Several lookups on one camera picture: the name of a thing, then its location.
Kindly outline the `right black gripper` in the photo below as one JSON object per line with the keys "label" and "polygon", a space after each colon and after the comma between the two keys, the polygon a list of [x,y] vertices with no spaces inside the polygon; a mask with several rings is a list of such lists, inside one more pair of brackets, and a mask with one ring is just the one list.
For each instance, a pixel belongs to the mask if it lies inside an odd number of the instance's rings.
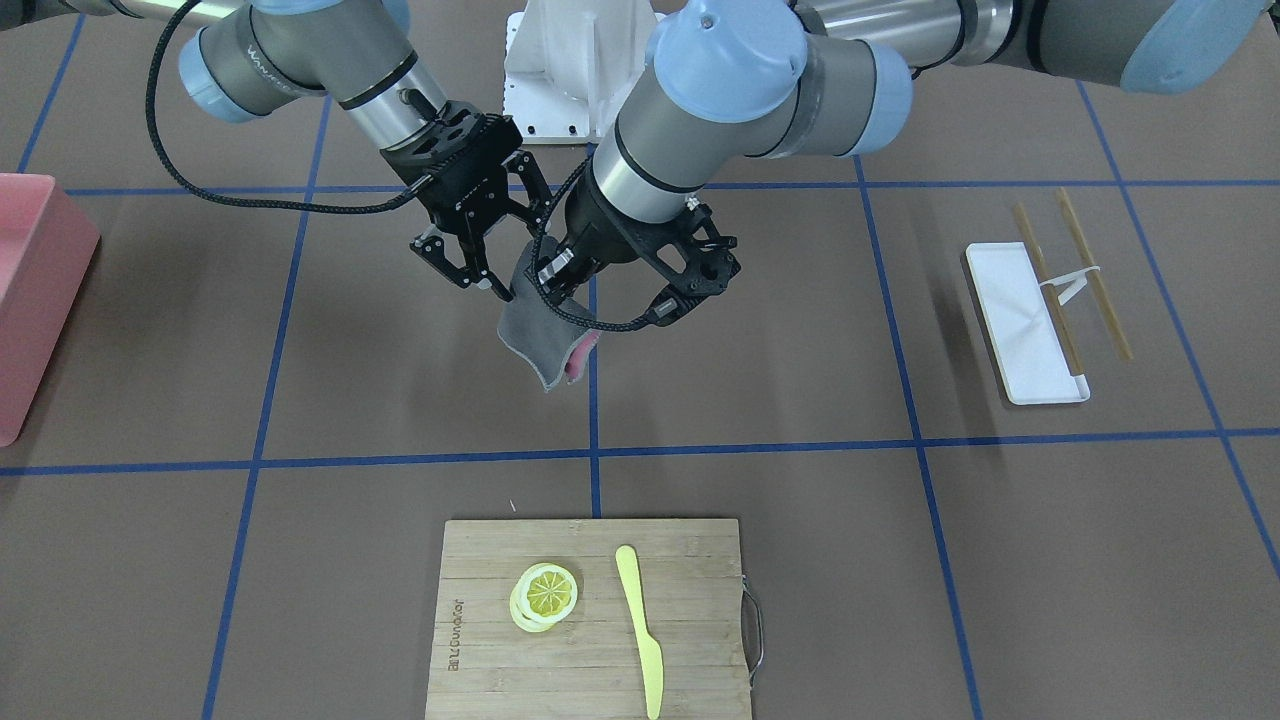
{"label": "right black gripper", "polygon": [[[548,215],[553,199],[536,159],[522,149],[511,117],[461,101],[431,109],[412,100],[410,106],[425,127],[381,152],[431,219],[410,250],[452,284],[509,302],[529,229]],[[506,217],[525,225],[497,225]],[[447,236],[457,238],[461,264],[449,260]],[[477,275],[475,263],[484,263],[486,274]]]}

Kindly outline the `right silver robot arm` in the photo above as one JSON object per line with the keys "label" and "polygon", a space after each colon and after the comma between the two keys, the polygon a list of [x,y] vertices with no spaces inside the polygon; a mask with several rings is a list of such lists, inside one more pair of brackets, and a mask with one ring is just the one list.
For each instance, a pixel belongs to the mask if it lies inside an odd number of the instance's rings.
{"label": "right silver robot arm", "polygon": [[280,210],[371,215],[420,202],[430,225],[411,250],[461,288],[508,302],[485,238],[508,217],[538,231],[552,202],[515,122],[453,100],[410,42],[402,1],[5,1],[3,28],[60,15],[155,18],[165,26],[148,67],[143,115],[166,173],[193,196],[236,208],[271,202],[215,193],[184,177],[159,133],[159,73],[177,28],[198,26],[179,55],[186,91],[229,123],[270,115],[302,97],[329,97],[360,127],[402,191],[364,206],[280,201]]}

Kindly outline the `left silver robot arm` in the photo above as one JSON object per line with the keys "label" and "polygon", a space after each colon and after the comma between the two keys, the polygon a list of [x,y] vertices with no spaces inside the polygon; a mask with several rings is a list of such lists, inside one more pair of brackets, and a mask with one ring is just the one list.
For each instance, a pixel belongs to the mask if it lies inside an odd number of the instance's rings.
{"label": "left silver robot arm", "polygon": [[1240,47],[1265,1],[690,1],[646,42],[643,72],[564,205],[530,281],[559,304],[612,264],[655,261],[648,233],[709,270],[668,279],[705,297],[723,245],[691,240],[695,193],[732,158],[850,158],[890,145],[914,73],[995,63],[1129,94],[1183,94]]}

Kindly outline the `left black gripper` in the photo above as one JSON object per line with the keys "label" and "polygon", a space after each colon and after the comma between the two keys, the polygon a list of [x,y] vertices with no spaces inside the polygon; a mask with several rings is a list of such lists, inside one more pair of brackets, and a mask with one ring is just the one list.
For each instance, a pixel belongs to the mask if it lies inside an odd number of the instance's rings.
{"label": "left black gripper", "polygon": [[545,291],[564,301],[609,265],[643,260],[666,282],[659,301],[690,301],[701,290],[701,277],[690,274],[701,247],[701,205],[677,202],[675,218],[640,222],[612,208],[594,179],[580,179],[564,202],[566,236],[545,260]]}

